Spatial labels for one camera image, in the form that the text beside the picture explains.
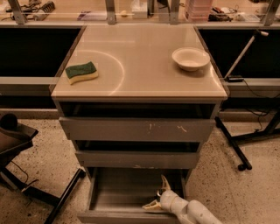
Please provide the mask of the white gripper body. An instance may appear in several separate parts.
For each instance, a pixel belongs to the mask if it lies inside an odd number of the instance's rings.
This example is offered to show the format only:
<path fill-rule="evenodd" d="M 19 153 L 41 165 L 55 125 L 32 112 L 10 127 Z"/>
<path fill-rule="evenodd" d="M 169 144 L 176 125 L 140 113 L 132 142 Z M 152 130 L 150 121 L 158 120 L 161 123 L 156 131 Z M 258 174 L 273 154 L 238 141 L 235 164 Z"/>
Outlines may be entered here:
<path fill-rule="evenodd" d="M 172 190 L 167 190 L 163 192 L 160 197 L 160 204 L 161 207 L 169 213 L 178 214 L 179 209 L 181 208 L 180 205 L 181 198 Z"/>

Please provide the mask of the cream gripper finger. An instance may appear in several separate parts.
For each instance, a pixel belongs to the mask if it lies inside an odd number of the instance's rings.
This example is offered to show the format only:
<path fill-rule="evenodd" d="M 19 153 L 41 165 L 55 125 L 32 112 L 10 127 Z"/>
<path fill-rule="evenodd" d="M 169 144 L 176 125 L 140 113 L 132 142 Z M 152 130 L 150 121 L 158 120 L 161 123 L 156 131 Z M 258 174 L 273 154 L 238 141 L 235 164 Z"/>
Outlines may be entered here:
<path fill-rule="evenodd" d="M 165 191 L 170 190 L 171 187 L 170 187 L 169 182 L 168 182 L 167 178 L 165 177 L 165 175 L 162 175 L 162 176 L 161 176 L 161 179 L 162 179 L 161 191 L 162 191 L 162 192 L 165 192 Z"/>
<path fill-rule="evenodd" d="M 160 211 L 162 209 L 161 204 L 154 199 L 151 203 L 142 206 L 145 211 Z"/>

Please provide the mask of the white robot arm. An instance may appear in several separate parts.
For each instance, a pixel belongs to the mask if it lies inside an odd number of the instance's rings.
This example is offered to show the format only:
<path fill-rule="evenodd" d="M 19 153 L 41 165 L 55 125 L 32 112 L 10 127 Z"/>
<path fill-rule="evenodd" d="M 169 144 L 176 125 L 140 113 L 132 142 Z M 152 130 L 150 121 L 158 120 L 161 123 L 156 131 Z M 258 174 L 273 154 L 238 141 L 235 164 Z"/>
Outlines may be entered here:
<path fill-rule="evenodd" d="M 157 199 L 144 205 L 145 211 L 166 211 L 174 214 L 180 224 L 223 224 L 199 201 L 179 197 L 164 175 L 161 179 L 162 187 L 157 190 Z"/>

